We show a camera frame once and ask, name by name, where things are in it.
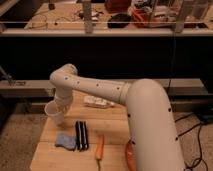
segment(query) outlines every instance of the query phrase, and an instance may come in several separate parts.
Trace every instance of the white cup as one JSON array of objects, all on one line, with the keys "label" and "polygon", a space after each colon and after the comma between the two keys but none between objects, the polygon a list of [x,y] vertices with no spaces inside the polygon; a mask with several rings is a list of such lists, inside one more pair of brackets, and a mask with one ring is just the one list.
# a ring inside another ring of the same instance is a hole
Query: white cup
[{"label": "white cup", "polygon": [[44,111],[47,116],[49,116],[56,125],[61,125],[64,122],[64,115],[62,111],[59,111],[57,105],[54,100],[48,102],[45,107]]}]

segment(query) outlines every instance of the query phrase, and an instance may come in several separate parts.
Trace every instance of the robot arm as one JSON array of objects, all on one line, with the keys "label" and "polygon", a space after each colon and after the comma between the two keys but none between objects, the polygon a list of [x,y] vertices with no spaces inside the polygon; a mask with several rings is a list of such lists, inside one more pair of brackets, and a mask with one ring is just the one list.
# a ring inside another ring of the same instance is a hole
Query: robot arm
[{"label": "robot arm", "polygon": [[160,84],[150,79],[129,84],[78,77],[71,64],[54,71],[50,81],[59,108],[72,103],[72,89],[127,107],[137,171],[184,171],[171,105]]}]

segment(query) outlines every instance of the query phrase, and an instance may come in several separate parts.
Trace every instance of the sponge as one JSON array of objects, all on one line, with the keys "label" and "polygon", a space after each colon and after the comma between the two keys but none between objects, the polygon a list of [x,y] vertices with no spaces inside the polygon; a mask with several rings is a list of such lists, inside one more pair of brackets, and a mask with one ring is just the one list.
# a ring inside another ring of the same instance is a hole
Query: sponge
[{"label": "sponge", "polygon": [[76,137],[70,137],[69,135],[66,135],[64,133],[58,133],[56,141],[55,141],[56,147],[64,147],[67,150],[75,150],[76,146]]}]

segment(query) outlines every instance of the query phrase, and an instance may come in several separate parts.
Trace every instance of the wooden table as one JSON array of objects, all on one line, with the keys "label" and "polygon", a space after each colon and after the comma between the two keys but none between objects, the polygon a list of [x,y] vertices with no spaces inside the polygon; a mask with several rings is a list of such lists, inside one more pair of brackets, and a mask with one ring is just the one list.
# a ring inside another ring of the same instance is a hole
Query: wooden table
[{"label": "wooden table", "polygon": [[[62,127],[55,126],[52,120],[47,119],[30,166],[31,170],[96,171],[94,153],[98,135],[104,134],[105,145],[101,170],[128,171],[124,153],[125,145],[129,140],[125,108],[118,104],[114,108],[107,109],[84,107],[84,95],[74,92],[73,104]],[[57,133],[65,132],[68,135],[75,135],[74,124],[77,120],[86,121],[89,131],[89,150],[73,152],[55,147]]]}]

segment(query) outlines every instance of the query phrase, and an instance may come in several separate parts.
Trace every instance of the orange object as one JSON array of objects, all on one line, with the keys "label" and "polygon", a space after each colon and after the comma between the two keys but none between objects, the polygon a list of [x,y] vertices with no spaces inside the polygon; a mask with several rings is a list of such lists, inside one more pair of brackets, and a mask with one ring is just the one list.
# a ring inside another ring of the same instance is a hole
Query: orange object
[{"label": "orange object", "polygon": [[105,7],[109,13],[127,12],[131,0],[106,0]]},{"label": "orange object", "polygon": [[135,157],[133,154],[131,140],[129,140],[128,143],[126,144],[125,156],[126,156],[126,161],[127,161],[129,170],[136,171],[136,163],[135,163]]},{"label": "orange object", "polygon": [[103,151],[104,151],[104,135],[100,135],[98,145],[95,151],[95,159],[96,159],[99,171],[101,170],[100,161],[103,158]]}]

